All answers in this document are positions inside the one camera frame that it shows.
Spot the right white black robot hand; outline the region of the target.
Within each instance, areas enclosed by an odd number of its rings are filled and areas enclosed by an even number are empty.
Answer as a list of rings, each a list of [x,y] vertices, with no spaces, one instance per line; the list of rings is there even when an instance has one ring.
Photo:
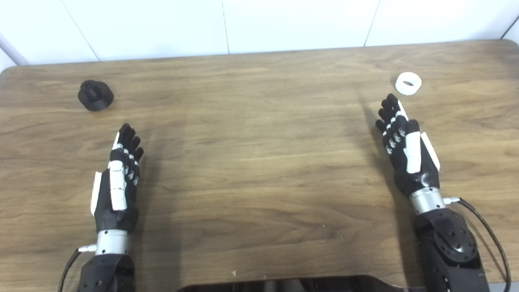
[[[422,189],[439,189],[439,163],[415,119],[410,119],[400,100],[388,94],[381,102],[375,126],[394,170],[397,188],[405,195]]]

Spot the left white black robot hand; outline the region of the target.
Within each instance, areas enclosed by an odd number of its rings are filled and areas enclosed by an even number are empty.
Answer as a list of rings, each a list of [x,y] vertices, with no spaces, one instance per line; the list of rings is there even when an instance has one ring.
[[[106,170],[94,176],[90,210],[96,220],[96,232],[132,233],[137,226],[139,162],[144,155],[140,142],[135,129],[123,124],[114,139]]]

